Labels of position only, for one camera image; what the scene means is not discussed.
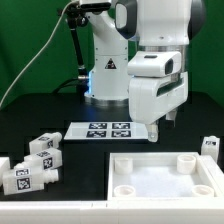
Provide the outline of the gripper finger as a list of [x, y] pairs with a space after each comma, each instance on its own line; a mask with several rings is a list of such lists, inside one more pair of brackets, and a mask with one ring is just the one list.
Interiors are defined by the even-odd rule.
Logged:
[[177, 110], [174, 109], [166, 114], [165, 120], [166, 120], [166, 127], [168, 129], [172, 129], [175, 127], [176, 123], [176, 116], [177, 116]]
[[158, 125], [156, 123], [149, 124], [146, 126], [148, 132], [148, 140], [150, 142], [158, 141]]

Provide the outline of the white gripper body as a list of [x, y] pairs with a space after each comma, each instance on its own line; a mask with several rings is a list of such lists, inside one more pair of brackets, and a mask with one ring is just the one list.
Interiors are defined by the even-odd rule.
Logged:
[[158, 90], [171, 81], [171, 77], [134, 77], [129, 84], [129, 114], [134, 122], [152, 124], [187, 100], [188, 73], [180, 75], [182, 83], [170, 91]]

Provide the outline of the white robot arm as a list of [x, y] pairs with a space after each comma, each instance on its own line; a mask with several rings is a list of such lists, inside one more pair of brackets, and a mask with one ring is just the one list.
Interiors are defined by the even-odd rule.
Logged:
[[188, 96], [186, 48], [203, 26], [202, 0], [80, 0], [93, 29], [88, 102], [129, 106], [132, 121], [158, 140]]

